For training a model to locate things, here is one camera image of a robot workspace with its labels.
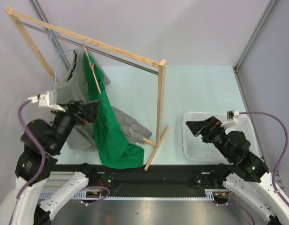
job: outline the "gray wall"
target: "gray wall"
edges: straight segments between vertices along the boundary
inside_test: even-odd
[[[55,25],[154,60],[164,58],[168,65],[235,65],[269,2],[38,1]],[[101,65],[117,65],[106,57],[97,59]]]
[[[289,0],[278,1],[239,71],[251,111],[278,116],[289,132]],[[271,169],[284,146],[284,132],[271,118],[255,116],[262,149]],[[289,196],[289,147],[279,167]]]
[[[0,203],[15,187],[14,170],[23,152],[23,143],[19,140],[23,129],[17,119],[17,109],[28,97],[54,87],[53,81],[3,10],[8,5],[35,16],[27,0],[0,0]],[[58,56],[48,37],[36,32],[31,34],[54,69]],[[49,111],[30,105],[23,114],[25,121],[30,121],[47,118]]]

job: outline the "metal rod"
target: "metal rod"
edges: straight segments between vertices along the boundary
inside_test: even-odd
[[[240,59],[238,60],[236,66],[235,66],[236,71],[239,71],[239,68],[241,67],[244,59],[246,58],[246,56],[248,55],[250,49],[252,48],[256,38],[258,37],[258,35],[259,35],[259,33],[260,33],[260,31],[261,31],[261,29],[263,27],[263,25],[268,20],[268,18],[270,16],[271,12],[273,11],[277,1],[278,0],[271,0],[269,2],[269,4],[267,5],[267,7],[266,7],[261,19],[259,20],[259,22],[258,22],[258,24],[257,24],[257,26],[256,26],[256,28],[255,28],[255,30],[254,30],[254,32],[252,34],[252,36],[250,37],[250,40],[249,40],[247,46],[245,47]]]
[[[16,22],[17,22],[18,24],[23,25],[23,26],[29,27],[29,28],[31,28],[31,29],[33,29],[33,30],[37,30],[37,31],[39,31],[39,32],[41,32],[41,33],[50,34],[50,32],[48,32],[48,31],[46,31],[46,30],[43,30],[43,29],[41,29],[41,28],[35,27],[35,26],[33,26],[33,25],[30,25],[30,24],[28,24],[28,23],[25,23],[25,22],[22,22],[22,21],[19,21],[19,20],[17,20]],[[80,44],[80,43],[78,43],[78,42],[76,42],[76,41],[72,41],[72,40],[67,39],[67,38],[65,38],[65,37],[62,37],[62,36],[60,36],[60,35],[55,35],[55,34],[54,34],[54,36],[55,36],[57,39],[61,39],[61,40],[63,40],[63,41],[66,41],[66,42],[68,42],[68,43],[71,43],[71,44],[73,44],[73,45],[76,45],[76,46],[79,46],[79,47],[83,47],[83,44]],[[89,51],[91,51],[91,52],[94,52],[94,53],[97,53],[97,54],[100,54],[100,55],[104,55],[104,56],[106,56],[106,57],[109,57],[109,58],[111,58],[111,59],[117,60],[117,61],[119,61],[119,62],[123,62],[123,63],[125,63],[125,64],[130,65],[130,66],[133,66],[133,67],[142,69],[142,70],[144,70],[144,71],[147,71],[147,72],[149,72],[149,73],[158,75],[158,71],[156,71],[156,70],[149,69],[149,68],[147,68],[147,67],[138,65],[138,64],[136,64],[136,63],[134,63],[134,62],[130,62],[130,61],[128,61],[128,60],[121,59],[121,58],[119,58],[119,57],[117,57],[117,56],[110,55],[110,54],[108,54],[108,53],[106,53],[106,52],[102,52],[102,51],[100,51],[100,50],[97,50],[97,49],[94,49],[94,48],[91,48],[91,47],[88,47],[88,46],[86,46],[86,48],[87,48],[87,50],[89,50]]]
[[[31,7],[33,8],[36,16],[38,17],[38,19],[43,21],[43,22],[49,23],[49,21],[48,21],[46,15],[45,15],[45,13],[43,12],[39,2],[37,0],[29,0],[29,2],[31,4]],[[48,28],[44,27],[44,29],[46,31],[50,32],[50,33],[52,32],[52,30],[50,30]],[[52,37],[52,42],[57,47],[57,49],[55,49],[57,53],[58,53],[58,51],[61,52],[61,53],[64,52],[62,47],[61,47],[61,45],[60,45],[60,43],[59,43],[59,41],[54,36]],[[61,60],[62,60],[63,64],[65,65],[65,67],[67,69],[69,69],[70,68],[70,63],[69,63],[68,59],[66,58],[66,55],[62,55],[61,56]]]
[[[245,92],[245,89],[243,88],[242,82],[241,82],[241,80],[239,78],[239,75],[238,75],[238,72],[236,71],[235,68],[234,68],[234,75],[235,75],[235,79],[236,79],[236,82],[237,82],[237,85],[238,85],[238,89],[239,89],[240,95],[242,96],[244,108],[245,108],[245,110],[247,112],[249,112],[250,111],[250,107],[249,107],[249,104],[248,104],[248,101],[247,101],[246,92]],[[261,155],[263,157],[263,160],[264,160],[265,164],[268,166],[268,164],[266,163],[266,158],[264,156],[265,155],[264,151],[263,151],[264,148],[262,147],[261,142],[260,142],[260,138],[259,138],[260,137],[260,133],[258,132],[255,118],[251,114],[249,114],[248,117],[251,119],[252,125],[253,125],[255,133],[256,133],[256,140],[257,140],[257,145],[258,145],[258,149],[259,149],[259,155]]]

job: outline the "white plastic basket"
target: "white plastic basket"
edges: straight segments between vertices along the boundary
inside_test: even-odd
[[[211,116],[215,116],[222,123],[227,121],[227,114],[218,113],[205,113],[205,112],[187,112],[183,116],[182,124],[182,139],[183,139],[183,149],[184,154],[187,158],[191,160],[200,161],[212,161],[217,163],[228,164],[228,161],[223,157],[223,155],[218,151],[215,146],[211,143],[202,142],[201,135],[195,137],[188,126],[185,124],[186,121],[200,121],[206,120]],[[230,131],[237,130],[243,131],[246,139],[251,143],[250,151],[255,155],[259,156],[259,150],[257,145],[257,140],[254,134],[254,128],[251,120],[246,115],[241,115],[238,117],[238,124],[232,128],[226,130],[226,133]]]

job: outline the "green towel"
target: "green towel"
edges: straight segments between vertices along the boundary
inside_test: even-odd
[[[103,165],[110,168],[126,169],[142,167],[144,164],[144,149],[130,144],[121,131],[121,125],[116,121],[116,116],[105,91],[103,71],[99,68],[93,57],[90,56],[90,59],[94,63],[94,73],[101,89],[100,94],[87,55],[84,52],[84,69],[90,101],[101,100],[98,117],[93,124],[94,140],[99,150],[99,158]]]

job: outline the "clothes hanger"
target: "clothes hanger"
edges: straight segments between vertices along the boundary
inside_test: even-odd
[[[56,34],[59,34],[59,33],[56,32],[56,31],[52,31],[52,32],[51,32],[51,35],[50,35],[51,43],[52,43],[52,45],[54,46],[54,48],[57,50],[58,56],[59,56],[59,62],[58,62],[57,66],[56,66],[56,69],[55,69],[55,83],[56,83],[56,82],[57,82],[57,69],[58,69],[58,66],[60,65],[62,56],[64,56],[66,53],[72,52],[72,51],[74,51],[74,50],[67,50],[67,51],[65,51],[63,54],[61,54],[61,52],[60,52],[59,49],[57,48],[56,44],[53,42],[53,34],[54,34],[54,33],[56,33]]]

